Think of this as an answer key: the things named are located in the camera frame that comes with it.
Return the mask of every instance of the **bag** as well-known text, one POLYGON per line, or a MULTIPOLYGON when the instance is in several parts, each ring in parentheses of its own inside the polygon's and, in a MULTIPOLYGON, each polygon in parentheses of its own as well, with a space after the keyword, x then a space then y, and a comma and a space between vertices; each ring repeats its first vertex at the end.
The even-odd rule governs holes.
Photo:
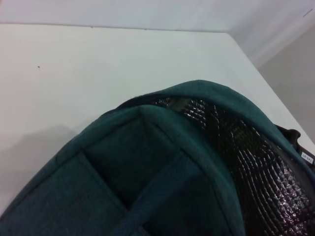
POLYGON ((314 190, 261 110, 192 81, 89 125, 15 198, 0 235, 315 235, 314 190))

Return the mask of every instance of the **teal fabric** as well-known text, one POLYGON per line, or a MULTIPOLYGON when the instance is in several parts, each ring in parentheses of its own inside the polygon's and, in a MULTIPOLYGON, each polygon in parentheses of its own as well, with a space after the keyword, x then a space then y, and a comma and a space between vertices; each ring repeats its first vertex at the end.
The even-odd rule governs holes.
POLYGON ((0 219, 0 235, 108 235, 150 180, 179 153, 203 175, 133 235, 245 235, 230 172, 204 133, 173 110, 147 105, 170 96, 199 97, 222 106, 300 161, 246 98, 218 84, 188 82, 132 99, 89 125, 20 192, 0 219))

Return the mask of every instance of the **small label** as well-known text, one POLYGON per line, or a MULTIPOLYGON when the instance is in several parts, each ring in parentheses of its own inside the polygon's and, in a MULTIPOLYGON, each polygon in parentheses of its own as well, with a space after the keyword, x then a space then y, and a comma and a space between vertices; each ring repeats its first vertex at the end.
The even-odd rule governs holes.
POLYGON ((311 158, 310 156, 308 156, 306 153, 302 152, 301 157, 305 160, 307 160, 308 162, 310 162, 311 164, 313 164, 313 158, 311 158))

